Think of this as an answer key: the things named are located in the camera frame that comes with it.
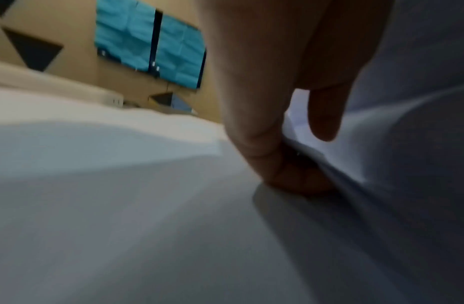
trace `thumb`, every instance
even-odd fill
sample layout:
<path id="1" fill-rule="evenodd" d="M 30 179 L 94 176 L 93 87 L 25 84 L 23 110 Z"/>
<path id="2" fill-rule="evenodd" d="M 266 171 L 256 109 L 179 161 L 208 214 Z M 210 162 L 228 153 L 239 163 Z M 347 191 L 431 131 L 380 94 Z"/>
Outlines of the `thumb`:
<path id="1" fill-rule="evenodd" d="M 318 139 L 331 141 L 337 135 L 352 84 L 353 80 L 310 91 L 308 124 Z"/>

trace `hand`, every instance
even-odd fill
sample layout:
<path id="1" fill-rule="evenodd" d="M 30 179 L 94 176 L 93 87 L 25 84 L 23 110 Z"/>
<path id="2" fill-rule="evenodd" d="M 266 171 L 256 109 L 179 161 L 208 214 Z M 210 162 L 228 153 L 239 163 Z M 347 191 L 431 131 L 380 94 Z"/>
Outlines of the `hand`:
<path id="1" fill-rule="evenodd" d="M 282 140 L 295 88 L 310 90 L 312 133 L 338 132 L 353 81 L 372 57 L 392 1 L 196 0 L 227 134 L 269 184 L 300 194 L 333 188 Z"/>

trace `wall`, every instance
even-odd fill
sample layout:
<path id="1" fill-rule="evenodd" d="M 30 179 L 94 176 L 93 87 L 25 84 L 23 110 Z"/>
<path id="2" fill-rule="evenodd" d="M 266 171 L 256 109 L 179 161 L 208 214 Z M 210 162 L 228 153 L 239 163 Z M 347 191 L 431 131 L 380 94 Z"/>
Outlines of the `wall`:
<path id="1" fill-rule="evenodd" d="M 191 0 L 144 0 L 197 26 Z M 202 86 L 189 90 L 100 59 L 94 47 L 96 2 L 93 0 L 16 0 L 0 17 L 0 60 L 26 67 L 3 28 L 63 45 L 45 72 L 124 94 L 125 99 L 154 108 L 148 96 L 173 91 L 200 117 L 219 122 L 213 81 L 205 64 Z"/>

